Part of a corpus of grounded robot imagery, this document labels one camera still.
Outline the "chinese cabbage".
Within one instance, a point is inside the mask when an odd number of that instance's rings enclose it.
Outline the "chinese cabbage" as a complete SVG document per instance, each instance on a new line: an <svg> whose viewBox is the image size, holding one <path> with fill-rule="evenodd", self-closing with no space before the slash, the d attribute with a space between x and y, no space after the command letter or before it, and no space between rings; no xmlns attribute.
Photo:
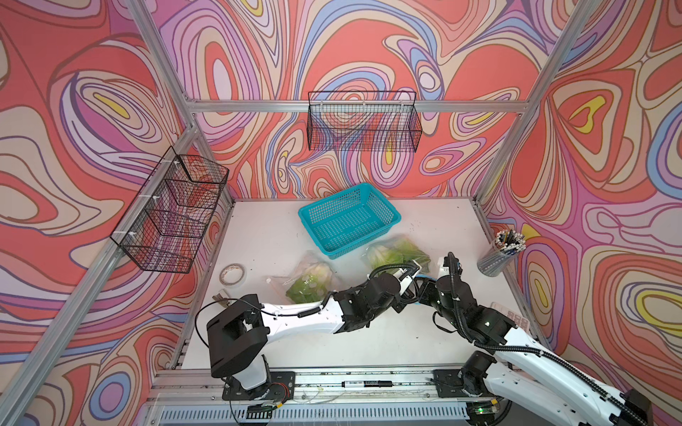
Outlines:
<svg viewBox="0 0 682 426"><path fill-rule="evenodd" d="M396 241L394 247L401 253L402 262L408 264L412 261L417 262L424 273L430 272L431 257L421 250L417 244L410 239L402 238Z"/></svg>
<svg viewBox="0 0 682 426"><path fill-rule="evenodd" d="M381 266L388 266L389 264L402 264L401 253L396 248L385 244L369 246L366 258L372 270Z"/></svg>

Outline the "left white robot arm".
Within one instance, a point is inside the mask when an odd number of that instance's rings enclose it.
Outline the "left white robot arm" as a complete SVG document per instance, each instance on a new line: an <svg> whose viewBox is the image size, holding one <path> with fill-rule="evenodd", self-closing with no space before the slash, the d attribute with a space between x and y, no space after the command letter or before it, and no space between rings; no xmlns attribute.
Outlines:
<svg viewBox="0 0 682 426"><path fill-rule="evenodd" d="M271 383L265 356L271 343L301 334L340 334L367 328L392 308L400 312L417 301L408 288L417 280L417 264L382 266L364 283L331 291L320 302L297 305L263 304L255 294L233 299L207 321L204 345L211 376L234 379L250 392Z"/></svg>

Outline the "zip bag with blue slider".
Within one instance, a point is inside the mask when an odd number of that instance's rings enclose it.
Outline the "zip bag with blue slider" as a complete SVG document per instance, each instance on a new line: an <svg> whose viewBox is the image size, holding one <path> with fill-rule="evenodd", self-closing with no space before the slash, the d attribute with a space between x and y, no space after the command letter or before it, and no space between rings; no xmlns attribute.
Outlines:
<svg viewBox="0 0 682 426"><path fill-rule="evenodd" d="M369 275L390 264L411 264L415 261L421 273L430 273L431 257L406 235L398 235L387 240L371 243L362 255L369 266Z"/></svg>

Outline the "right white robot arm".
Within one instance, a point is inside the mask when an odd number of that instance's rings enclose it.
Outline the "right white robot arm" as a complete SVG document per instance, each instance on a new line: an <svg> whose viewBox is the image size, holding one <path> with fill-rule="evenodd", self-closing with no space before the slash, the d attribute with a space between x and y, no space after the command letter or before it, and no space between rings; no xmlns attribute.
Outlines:
<svg viewBox="0 0 682 426"><path fill-rule="evenodd" d="M417 300L475 347L459 373L464 392L489 392L556 425L651 425L651 401L588 376L538 344L512 319L479 305L465 282L417 279Z"/></svg>

